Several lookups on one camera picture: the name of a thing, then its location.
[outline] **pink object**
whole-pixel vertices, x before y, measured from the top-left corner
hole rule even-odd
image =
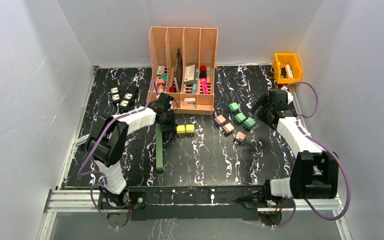
[[[201,78],[202,92],[208,94],[207,79]]]

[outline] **metal frame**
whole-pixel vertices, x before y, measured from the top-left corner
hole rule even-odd
[[[86,109],[86,104],[89,99],[90,91],[92,89],[92,83],[90,85],[89,94],[86,98],[85,108],[83,109],[83,116]],[[297,93],[295,88],[292,86],[289,88],[289,91],[293,95],[293,104],[298,114],[302,113],[300,104],[297,99]],[[82,118],[80,119],[80,124],[77,127],[76,133],[80,131],[80,126],[82,124]],[[302,119],[302,125],[307,129],[306,123],[304,119]],[[61,174],[61,179],[59,181],[58,188],[61,187],[63,181],[67,177],[68,170],[70,168],[70,163],[73,158],[74,147],[71,148],[69,157],[67,159],[66,164],[64,165],[63,172]],[[99,199],[99,191],[93,191],[93,198],[97,201]],[[303,199],[295,199],[296,210],[297,211],[310,211],[311,208],[307,205],[307,203]],[[337,216],[342,210],[343,205],[339,195],[336,195],[334,199],[314,199],[311,200],[313,206],[315,206],[318,210],[332,210],[333,215]],[[258,212],[267,212],[272,211],[272,208],[257,208]],[[283,208],[283,211],[292,211],[293,208],[287,207]],[[42,227],[38,236],[38,240],[49,240],[51,237],[51,233],[54,227],[55,219],[57,213],[84,213],[84,212],[96,212],[92,201],[91,201],[91,191],[90,190],[52,190],[49,192],[49,196],[44,209],[44,218],[42,222]],[[127,213],[126,209],[114,209],[114,210],[104,210],[104,213]],[[351,233],[348,229],[347,221],[345,217],[342,217],[339,220],[336,220],[337,229],[339,231],[340,238],[342,240],[351,240]]]

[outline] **marble surface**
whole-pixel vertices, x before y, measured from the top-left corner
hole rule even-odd
[[[128,136],[120,160],[128,186],[249,186],[262,185],[266,179],[290,176],[295,158],[285,140],[261,121],[250,131],[233,124],[235,132],[246,134],[243,145],[233,143],[234,134],[224,136],[213,126],[213,119],[222,114],[233,122],[227,105],[236,102],[248,117],[252,104],[265,92],[275,89],[270,65],[218,66],[215,73],[214,114],[177,114],[177,124],[194,124],[193,137],[178,138],[173,133],[163,138],[164,172],[155,166],[155,127],[140,129]],[[150,68],[106,68],[95,73],[79,137],[90,132],[98,115],[117,111],[109,102],[110,86],[137,85],[138,105],[146,102],[151,80]],[[89,188],[95,176],[77,177],[87,156],[78,148],[71,162],[63,188]],[[85,171],[98,170],[91,163]]]

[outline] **desk organizer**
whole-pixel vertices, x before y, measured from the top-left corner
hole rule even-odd
[[[151,27],[149,32],[149,51],[151,56],[152,79],[157,80],[158,66],[167,67],[167,82],[165,93],[172,96],[176,101],[173,107],[177,114],[196,114],[212,115],[214,111],[214,84],[217,55],[217,28],[193,28],[193,27]],[[180,92],[169,92],[171,86],[175,86],[174,81],[177,51],[180,49],[182,56],[182,84]],[[204,94],[201,81],[197,81],[197,91],[192,92],[192,86],[184,85],[185,68],[195,65],[196,69],[204,65],[211,69],[207,77],[208,94]],[[149,86],[148,97],[151,101],[157,99],[157,92],[151,92]],[[195,105],[184,105],[185,98],[195,98]]]
[[[293,78],[281,78],[281,69],[285,64],[290,65]],[[301,81],[301,76],[303,75],[300,61],[295,53],[275,53],[271,68],[274,69],[274,79],[277,81],[277,84],[290,84]]]

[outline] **blue object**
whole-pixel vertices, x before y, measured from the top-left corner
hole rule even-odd
[[[196,93],[197,93],[197,84],[196,84],[196,83],[194,83],[194,84],[192,85],[192,93],[193,93],[193,94],[196,94]]]

